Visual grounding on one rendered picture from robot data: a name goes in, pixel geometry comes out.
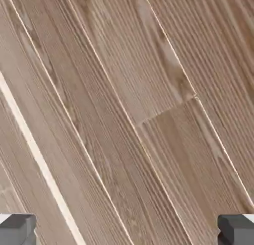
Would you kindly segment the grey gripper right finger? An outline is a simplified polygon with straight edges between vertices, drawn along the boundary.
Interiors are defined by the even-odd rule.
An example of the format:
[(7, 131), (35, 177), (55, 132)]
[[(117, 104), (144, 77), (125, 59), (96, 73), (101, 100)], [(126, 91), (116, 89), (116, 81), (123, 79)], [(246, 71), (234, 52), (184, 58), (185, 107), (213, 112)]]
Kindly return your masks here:
[(254, 214), (219, 215), (217, 245), (254, 245)]

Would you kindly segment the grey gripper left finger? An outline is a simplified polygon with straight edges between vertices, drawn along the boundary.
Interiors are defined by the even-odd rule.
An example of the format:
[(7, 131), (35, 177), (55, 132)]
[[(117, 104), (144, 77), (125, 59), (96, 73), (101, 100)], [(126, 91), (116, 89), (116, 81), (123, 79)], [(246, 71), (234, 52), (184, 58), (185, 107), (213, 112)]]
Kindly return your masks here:
[(0, 245), (36, 245), (36, 216), (0, 214)]

